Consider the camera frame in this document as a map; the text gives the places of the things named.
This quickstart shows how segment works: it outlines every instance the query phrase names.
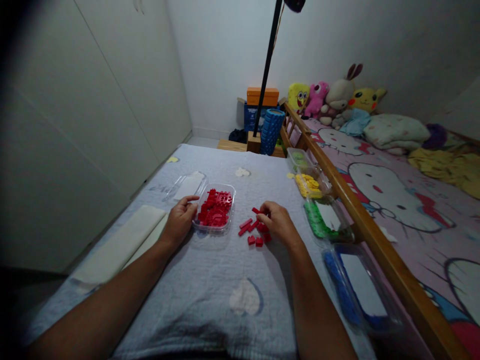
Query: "wooden bed rail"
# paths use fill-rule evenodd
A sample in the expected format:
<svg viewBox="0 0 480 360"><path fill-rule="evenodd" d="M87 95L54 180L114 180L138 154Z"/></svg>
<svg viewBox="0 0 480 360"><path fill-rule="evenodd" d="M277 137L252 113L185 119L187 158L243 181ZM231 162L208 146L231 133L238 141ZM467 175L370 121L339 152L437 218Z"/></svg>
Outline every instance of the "wooden bed rail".
<svg viewBox="0 0 480 360"><path fill-rule="evenodd" d="M295 110L292 109L288 102L283 103L282 108L285 111L286 116L280 129L280 136L285 144L285 148L297 148L306 151L308 149L307 140L310 138L310 135L312 135L312 132L305 125L302 119L300 119L300 116L295 112ZM290 141L290 137L292 136L295 126L300 129L301 135L296 145L293 146L292 142Z"/></svg>
<svg viewBox="0 0 480 360"><path fill-rule="evenodd" d="M285 103L287 116L302 131L296 148L310 149L319 166L327 175L334 192L338 195L351 216L355 237L368 244L373 256L383 270L391 286L410 314L418 331L436 359L470 359L447 320L435 307L420 287L392 244L377 226L358 197L352 192L336 167L311 138L311 131L293 109ZM282 127L282 139L285 147L291 147L290 133L287 133L288 121Z"/></svg>

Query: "black object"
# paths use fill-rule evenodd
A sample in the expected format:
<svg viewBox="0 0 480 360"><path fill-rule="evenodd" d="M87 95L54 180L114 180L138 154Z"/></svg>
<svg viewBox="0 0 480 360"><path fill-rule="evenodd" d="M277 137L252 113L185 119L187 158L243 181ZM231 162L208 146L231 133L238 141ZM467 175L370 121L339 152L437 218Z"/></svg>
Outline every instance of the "black object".
<svg viewBox="0 0 480 360"><path fill-rule="evenodd" d="M299 13L305 5L305 0L285 0L285 4L293 12ZM272 54L274 53L275 35L280 18L280 8L282 7L282 0L276 0L275 12L273 13L273 22L271 23L270 42L268 43L268 51L266 52L265 70L263 71L263 80L261 81L260 99L258 100L258 108L261 109L264 104L265 88L267 87L267 79L269 77L270 62L272 61ZM255 127L253 128L253 137L257 136L259 129L260 111L256 112Z"/></svg>
<svg viewBox="0 0 480 360"><path fill-rule="evenodd" d="M247 143L247 133L244 130L233 130L228 136L228 140L234 141L236 143Z"/></svg>
<svg viewBox="0 0 480 360"><path fill-rule="evenodd" d="M305 5L305 0L285 0L285 5L293 12L299 13Z"/></svg>
<svg viewBox="0 0 480 360"><path fill-rule="evenodd" d="M261 81L260 99L258 100L258 109L262 108L264 104L265 88L267 87L267 79L269 77L270 61L274 53L275 34L277 32L277 25L279 23L280 8L282 7L282 0L276 0L275 12L273 13L273 22L271 23L270 42L268 43L268 51L266 52L265 70L263 71L263 80ZM255 127L253 128L253 137L257 136L259 129L260 111L256 112Z"/></svg>

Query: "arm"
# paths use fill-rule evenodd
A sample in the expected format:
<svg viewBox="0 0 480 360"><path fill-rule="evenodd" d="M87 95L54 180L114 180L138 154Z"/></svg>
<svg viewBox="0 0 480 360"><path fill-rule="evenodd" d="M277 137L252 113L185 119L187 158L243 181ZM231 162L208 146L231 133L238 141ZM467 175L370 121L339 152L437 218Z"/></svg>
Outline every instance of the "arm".
<svg viewBox="0 0 480 360"><path fill-rule="evenodd" d="M265 202L258 214L271 234L288 251L293 289L293 315L300 358L356 359L357 355L334 304L325 290L312 259L288 211L275 202Z"/></svg>
<svg viewBox="0 0 480 360"><path fill-rule="evenodd" d="M158 241L32 343L29 358L107 359L189 232L198 198L180 200Z"/></svg>

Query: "pillow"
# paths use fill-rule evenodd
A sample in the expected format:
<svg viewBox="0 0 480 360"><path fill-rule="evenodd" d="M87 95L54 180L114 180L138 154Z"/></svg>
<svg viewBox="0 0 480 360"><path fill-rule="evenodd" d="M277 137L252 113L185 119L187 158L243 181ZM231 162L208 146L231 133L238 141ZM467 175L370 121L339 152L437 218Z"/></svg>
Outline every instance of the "pillow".
<svg viewBox="0 0 480 360"><path fill-rule="evenodd" d="M430 137L429 130L420 121L396 114L372 116L363 134L379 149L402 148L401 142L415 142L421 146Z"/></svg>

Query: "bed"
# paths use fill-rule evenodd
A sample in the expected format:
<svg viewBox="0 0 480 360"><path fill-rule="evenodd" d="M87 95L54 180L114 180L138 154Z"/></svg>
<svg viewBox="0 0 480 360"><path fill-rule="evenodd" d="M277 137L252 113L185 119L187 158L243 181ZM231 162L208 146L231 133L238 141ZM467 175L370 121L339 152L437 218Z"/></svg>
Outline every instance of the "bed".
<svg viewBox="0 0 480 360"><path fill-rule="evenodd" d="M281 137L326 173L436 359L480 358L480 202L422 175L403 156L301 120L290 106Z"/></svg>
<svg viewBox="0 0 480 360"><path fill-rule="evenodd" d="M143 205L168 211L169 188L182 175L201 171L210 183L230 184L236 194L230 231L223 236L195 230L189 242L167 265L127 333L113 353L115 359L137 359L179 352L227 352L240 359L296 359L290 269L285 249L249 247L239 225L254 216L252 207L265 200L291 209L290 214L337 310L335 290L322 261L328 245L318 242L303 208L287 159L182 144L115 221L94 254ZM235 294L252 299L242 309ZM68 278L48 300L25 333L30 343L89 294ZM360 359L374 359L368 337L348 326Z"/></svg>

